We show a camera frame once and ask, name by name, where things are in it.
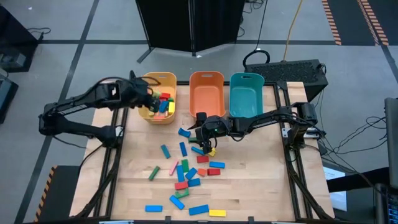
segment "red wooden block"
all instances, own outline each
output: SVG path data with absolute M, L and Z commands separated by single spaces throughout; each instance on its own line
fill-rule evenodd
M 220 169 L 207 169 L 207 175 L 220 175 Z
M 188 182 L 184 181 L 184 182 L 175 183 L 174 186 L 176 190 L 186 189 L 188 188 Z
M 170 93 L 162 93 L 159 98 L 167 100 L 170 98 Z
M 209 157 L 208 156 L 197 156 L 197 161 L 198 161 L 198 163 L 208 162 L 209 161 Z
M 202 177 L 204 177 L 204 176 L 206 176 L 206 170 L 205 169 L 198 169 L 197 174 L 201 175 Z

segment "plastic basket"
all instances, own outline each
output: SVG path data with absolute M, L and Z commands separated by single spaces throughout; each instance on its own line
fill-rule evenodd
M 153 77 L 156 78 L 159 82 L 159 86 L 152 86 L 154 90 L 159 90 L 162 93 L 170 93 L 170 97 L 174 99 L 174 102 L 177 104 L 177 78 L 173 73 L 170 72 L 150 72 L 144 75 L 144 77 Z M 150 84 L 155 84 L 154 80 L 145 79 Z M 173 122 L 175 117 L 175 112 L 173 114 L 167 115 L 167 117 L 163 119 L 154 119 L 153 116 L 149 116 L 149 110 L 146 107 L 142 107 L 138 109 L 139 115 L 148 121 L 150 124 L 170 124 Z
M 194 72 L 189 79 L 189 111 L 196 118 L 198 112 L 207 116 L 225 115 L 224 76 L 220 72 Z
M 251 118 L 262 114 L 264 78 L 254 73 L 235 73 L 229 84 L 229 113 Z

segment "orange basket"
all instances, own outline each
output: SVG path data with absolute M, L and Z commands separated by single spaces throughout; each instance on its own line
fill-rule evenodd
M 151 86 L 153 90 L 158 90 L 162 93 L 170 93 L 170 97 L 174 99 L 174 102 L 177 103 L 177 78 L 173 73 L 170 72 L 150 72 L 144 75 L 144 77 L 153 77 L 156 78 L 159 82 L 159 86 Z M 149 84 L 156 84 L 154 80 L 146 78 Z M 163 119 L 154 119 L 153 116 L 149 116 L 149 110 L 146 107 L 142 107 L 138 109 L 139 115 L 148 121 L 150 124 L 170 124 L 173 122 L 175 117 L 175 112 L 173 114 L 167 115 L 167 117 Z
M 224 116 L 224 76 L 220 72 L 194 72 L 189 79 L 189 112 Z

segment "yellow wooden block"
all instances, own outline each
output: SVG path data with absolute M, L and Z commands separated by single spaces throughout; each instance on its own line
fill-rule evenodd
M 209 216 L 226 217 L 226 210 L 209 210 Z
M 174 114 L 174 111 L 175 111 L 175 103 L 170 102 L 169 103 L 169 114 Z
M 216 154 L 216 148 L 215 147 L 213 147 L 212 149 L 211 149 L 211 152 L 209 152 L 208 154 L 210 155 L 210 156 L 214 156 L 215 154 Z

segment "pink wooden block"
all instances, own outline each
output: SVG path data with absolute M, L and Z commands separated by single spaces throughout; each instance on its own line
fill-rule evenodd
M 170 168 L 170 175 L 173 175 L 176 166 L 178 165 L 178 160 L 174 162 L 173 166 Z

